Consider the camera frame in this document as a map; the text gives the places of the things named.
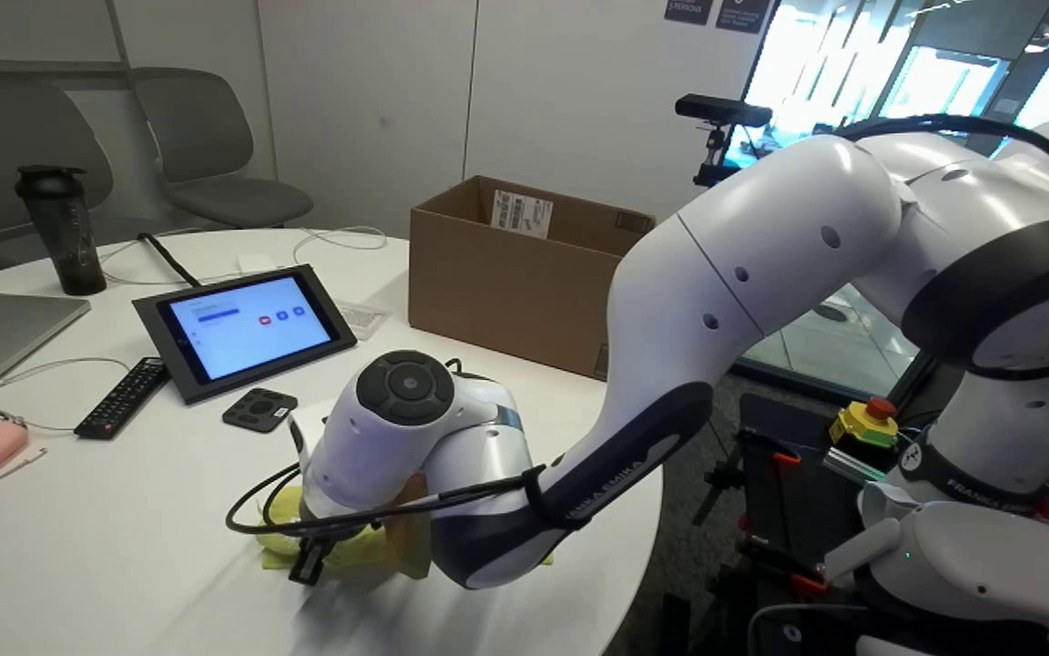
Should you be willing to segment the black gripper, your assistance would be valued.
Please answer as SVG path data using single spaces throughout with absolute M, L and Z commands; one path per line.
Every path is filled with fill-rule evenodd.
M 313 586 L 322 576 L 322 563 L 330 552 L 333 543 L 326 537 L 303 537 L 287 581 Z

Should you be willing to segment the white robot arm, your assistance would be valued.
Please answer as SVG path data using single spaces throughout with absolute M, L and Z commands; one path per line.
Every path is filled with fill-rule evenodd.
M 423 352 L 388 352 L 333 403 L 303 455 L 291 576 L 394 517 L 428 522 L 428 557 L 463 586 L 534 570 L 707 418 L 723 370 L 830 291 L 860 288 L 900 333 L 962 370 L 984 410 L 930 441 L 917 497 L 1004 512 L 1049 458 L 1001 427 L 1049 403 L 1049 121 L 996 152 L 950 115 L 849 124 L 717 183 L 616 266 L 607 378 L 590 432 L 534 466 L 506 394 Z

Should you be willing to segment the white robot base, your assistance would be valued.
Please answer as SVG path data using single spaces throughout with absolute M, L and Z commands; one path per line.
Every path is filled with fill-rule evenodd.
M 830 547 L 814 573 L 849 585 L 868 573 L 888 599 L 970 622 L 1029 622 L 1049 637 L 1049 522 L 915 498 L 897 484 L 860 492 L 862 529 Z

